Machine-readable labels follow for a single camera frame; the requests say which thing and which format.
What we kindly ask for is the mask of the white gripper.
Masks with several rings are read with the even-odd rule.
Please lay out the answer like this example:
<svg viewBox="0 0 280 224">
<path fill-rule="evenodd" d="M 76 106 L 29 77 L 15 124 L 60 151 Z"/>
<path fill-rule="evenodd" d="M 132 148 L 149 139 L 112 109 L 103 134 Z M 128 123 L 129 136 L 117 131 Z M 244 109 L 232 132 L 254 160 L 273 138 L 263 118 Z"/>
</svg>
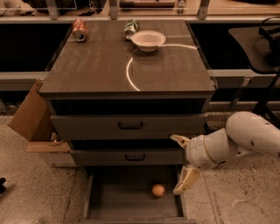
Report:
<svg viewBox="0 0 280 224">
<path fill-rule="evenodd" d="M 191 140 L 186 136 L 171 135 L 171 140 L 185 149 L 186 160 L 192 166 L 200 169 L 211 169 L 217 165 L 207 153 L 203 135 L 196 136 Z M 200 171 L 194 167 L 183 165 L 178 171 L 178 183 L 173 188 L 175 195 L 185 193 L 199 179 Z"/>
</svg>

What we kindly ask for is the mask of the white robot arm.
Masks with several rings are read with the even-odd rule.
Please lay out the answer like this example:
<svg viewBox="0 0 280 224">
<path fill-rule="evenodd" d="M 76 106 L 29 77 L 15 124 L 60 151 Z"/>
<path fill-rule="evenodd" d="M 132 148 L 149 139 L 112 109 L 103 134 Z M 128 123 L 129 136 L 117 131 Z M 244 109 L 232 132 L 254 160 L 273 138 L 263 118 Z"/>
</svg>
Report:
<svg viewBox="0 0 280 224">
<path fill-rule="evenodd" d="M 256 153 L 279 158 L 280 129 L 259 115 L 241 111 L 232 114 L 223 129 L 192 139 L 172 135 L 184 151 L 175 195 L 185 193 L 200 177 L 200 172 L 214 168 L 222 162 L 245 158 Z"/>
</svg>

